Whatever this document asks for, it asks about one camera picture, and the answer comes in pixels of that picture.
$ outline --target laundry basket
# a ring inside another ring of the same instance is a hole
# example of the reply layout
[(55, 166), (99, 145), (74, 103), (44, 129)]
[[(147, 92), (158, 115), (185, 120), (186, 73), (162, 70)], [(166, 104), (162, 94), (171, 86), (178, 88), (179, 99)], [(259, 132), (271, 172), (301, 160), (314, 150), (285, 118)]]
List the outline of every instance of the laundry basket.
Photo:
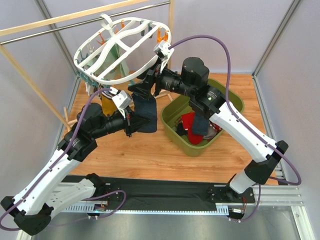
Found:
[[(226, 92), (226, 87), (220, 82), (214, 79), (209, 79), (208, 83), (211, 86), (219, 89), (221, 92)], [(229, 100), (240, 113), (244, 111), (244, 101), (231, 90), (229, 90)], [(203, 140), (197, 145), (190, 143), (187, 135), (179, 136), (176, 133), (177, 125), (180, 122), (181, 115), (190, 112), (192, 112), (192, 108), (189, 106), (189, 97), (181, 95), (162, 109), (161, 121), (163, 122), (164, 132), (168, 138), (178, 145), (186, 155), (196, 157), (203, 153), (203, 151), (224, 132), (224, 130), (220, 131), (211, 140)]]

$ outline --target gray floor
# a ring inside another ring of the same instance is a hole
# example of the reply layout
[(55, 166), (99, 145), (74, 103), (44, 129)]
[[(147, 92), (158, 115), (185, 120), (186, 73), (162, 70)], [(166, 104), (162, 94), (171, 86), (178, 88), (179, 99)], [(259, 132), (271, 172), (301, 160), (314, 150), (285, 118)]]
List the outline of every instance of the gray floor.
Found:
[[(60, 213), (63, 224), (83, 217)], [(47, 227), (33, 240), (299, 240), (290, 207), (260, 206), (253, 219), (229, 222), (223, 216), (114, 214), (62, 227)]]

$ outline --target metal bracket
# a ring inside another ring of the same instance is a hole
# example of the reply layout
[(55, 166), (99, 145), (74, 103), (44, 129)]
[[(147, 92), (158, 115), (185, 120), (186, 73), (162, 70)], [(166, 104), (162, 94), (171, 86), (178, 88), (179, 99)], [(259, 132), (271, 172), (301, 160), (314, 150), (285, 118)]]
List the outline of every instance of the metal bracket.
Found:
[(131, 96), (126, 91), (122, 90), (120, 93), (113, 96), (112, 100), (119, 112), (122, 114), (123, 118), (125, 119), (127, 117), (125, 109), (130, 105), (130, 103), (132, 103)]
[(253, 189), (250, 187), (244, 193), (239, 194), (234, 200), (230, 200), (226, 193), (227, 188), (225, 186), (216, 186), (213, 185), (209, 187), (208, 193), (210, 193), (209, 201), (211, 203), (237, 203), (242, 204), (244, 202), (243, 197), (246, 199), (246, 202), (253, 204), (256, 202)]
[[(121, 190), (121, 185), (109, 185), (109, 193), (116, 191), (116, 190)], [(107, 197), (109, 201), (111, 202), (121, 202), (124, 199), (124, 195), (123, 194), (118, 194), (118, 192), (116, 192), (115, 194), (112, 194), (110, 196)]]
[(162, 40), (159, 42), (153, 49), (155, 54), (158, 55), (158, 57), (161, 59), (161, 68), (160, 68), (160, 73), (162, 73), (163, 69), (167, 65), (169, 59), (171, 58), (172, 54), (174, 53), (175, 49), (170, 49), (170, 43)]

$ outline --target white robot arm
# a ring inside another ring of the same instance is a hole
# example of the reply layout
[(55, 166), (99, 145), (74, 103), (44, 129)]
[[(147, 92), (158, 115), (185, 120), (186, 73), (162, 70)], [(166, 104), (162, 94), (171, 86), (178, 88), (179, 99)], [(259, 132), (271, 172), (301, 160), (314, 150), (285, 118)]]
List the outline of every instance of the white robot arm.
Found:
[(227, 194), (231, 201), (233, 197), (239, 198), (249, 187), (265, 184), (281, 160), (281, 156), (274, 149), (284, 153), (288, 149), (286, 142), (276, 142), (266, 136), (242, 116), (231, 102), (228, 106), (226, 96), (208, 84), (209, 69), (200, 58), (186, 58), (182, 64), (181, 74), (167, 67), (163, 68), (163, 60), (167, 60), (173, 51), (173, 48), (168, 50), (169, 46), (160, 42), (154, 48), (154, 52), (159, 56), (157, 62), (140, 76), (141, 82), (129, 86), (128, 89), (148, 99), (155, 84), (155, 96), (161, 89), (165, 89), (190, 97), (189, 105), (195, 112), (222, 127), (249, 152), (251, 163), (233, 176), (227, 185), (230, 190)]
[(120, 130), (131, 137), (132, 133), (149, 122), (131, 110), (129, 104), (132, 99), (128, 93), (112, 87), (108, 91), (110, 94), (113, 94), (112, 100), (118, 110), (105, 116), (98, 103), (86, 105), (86, 110), (77, 115), (79, 122), (64, 136), (51, 159), (32, 182), (14, 197), (6, 196), (1, 201), (6, 211), (13, 207), (9, 214), (14, 217), (17, 226), (29, 235), (41, 232), (52, 218), (67, 207), (107, 192), (105, 182), (95, 173), (88, 174), (64, 191), (54, 192), (66, 175), (97, 147), (95, 139)]

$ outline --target metal rail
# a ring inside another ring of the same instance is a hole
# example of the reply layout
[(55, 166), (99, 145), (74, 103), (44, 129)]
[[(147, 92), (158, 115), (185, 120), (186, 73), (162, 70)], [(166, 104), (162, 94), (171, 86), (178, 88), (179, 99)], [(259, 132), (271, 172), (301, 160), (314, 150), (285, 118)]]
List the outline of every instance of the metal rail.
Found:
[[(34, 0), (34, 2), (37, 5), (37, 7), (39, 8), (44, 19), (51, 19), (52, 18), (50, 11), (49, 11), (47, 5), (45, 4), (44, 0)], [(57, 28), (56, 24), (50, 24), (50, 25), (48, 25), (48, 27), (50, 28), (50, 30)], [(55, 38), (56, 42), (58, 43), (58, 46), (60, 47), (62, 54), (64, 55), (66, 61), (68, 62), (68, 64), (72, 68), (72, 70), (76, 73), (77, 68), (74, 65), (73, 56), (69, 52), (67, 45), (66, 45), (65, 41), (63, 40), (60, 32), (58, 32), (58, 31), (53, 32), (53, 37)]]
[[(76, 183), (74, 182), (61, 182), (53, 191), (53, 193), (58, 193), (72, 187)], [(217, 187), (224, 187), (225, 184), (215, 184)], [(253, 186), (253, 192), (255, 200), (258, 200), (259, 187)], [(97, 203), (97, 201), (80, 201), (79, 203)], [(99, 204), (106, 204), (106, 201), (99, 201)], [(242, 203), (216, 203), (217, 206), (242, 206)], [(248, 206), (255, 206), (256, 203), (248, 203)], [(291, 185), (261, 185), (261, 206), (294, 206), (301, 207), (304, 205), (302, 201), (299, 189), (296, 186)]]
[(290, 19), (292, 18), (293, 14), (296, 12), (297, 7), (299, 6), (299, 4), (301, 3), (302, 0), (292, 0), (292, 3), (290, 5), (290, 7), (288, 8), (286, 14), (284, 15), (278, 29), (275, 31), (268, 47), (266, 48), (266, 50), (264, 51), (259, 63), (257, 64), (257, 66), (255, 67), (252, 76), (255, 78), (259, 72), (261, 71), (261, 69), (263, 68), (267, 58), (269, 57), (270, 53), (272, 52), (272, 50), (274, 49), (275, 45), (277, 44), (279, 38), (281, 37), (282, 33), (285, 31)]
[[(117, 16), (121, 16), (121, 15), (125, 15), (125, 14), (131, 14), (131, 13), (139, 12), (139, 11), (142, 11), (142, 10), (152, 9), (152, 8), (156, 8), (156, 7), (160, 7), (160, 6), (164, 6), (164, 5), (168, 5), (168, 4), (170, 4), (170, 1), (161, 2), (161, 3), (158, 3), (158, 4), (152, 4), (152, 5), (148, 5), (148, 6), (143, 6), (143, 7), (135, 8), (135, 9), (128, 10), (128, 11), (122, 11), (122, 12), (119, 12), (119, 13), (115, 13), (115, 14), (109, 15), (109, 17), (117, 17)], [(51, 33), (57, 32), (57, 31), (70, 29), (70, 28), (78, 27), (78, 26), (85, 25), (85, 24), (94, 23), (94, 22), (97, 22), (97, 21), (103, 20), (103, 19), (104, 19), (103, 17), (98, 17), (98, 18), (94, 18), (94, 19), (91, 19), (91, 20), (87, 20), (87, 21), (81, 21), (81, 22), (77, 22), (77, 23), (74, 23), (74, 24), (70, 24), (70, 25), (66, 25), (66, 26), (62, 26), (62, 27), (57, 27), (57, 28), (50, 29), (50, 30), (47, 30), (47, 31), (42, 31), (42, 32), (31, 34), (31, 35), (22, 36), (22, 37), (14, 38), (14, 39), (11, 39), (11, 40), (3, 41), (3, 42), (0, 42), (0, 45), (11, 44), (11, 43), (15, 43), (15, 42), (18, 42), (18, 41), (31, 39), (31, 38), (38, 37), (38, 36), (42, 36), (42, 35), (45, 35), (45, 34), (51, 34)]]

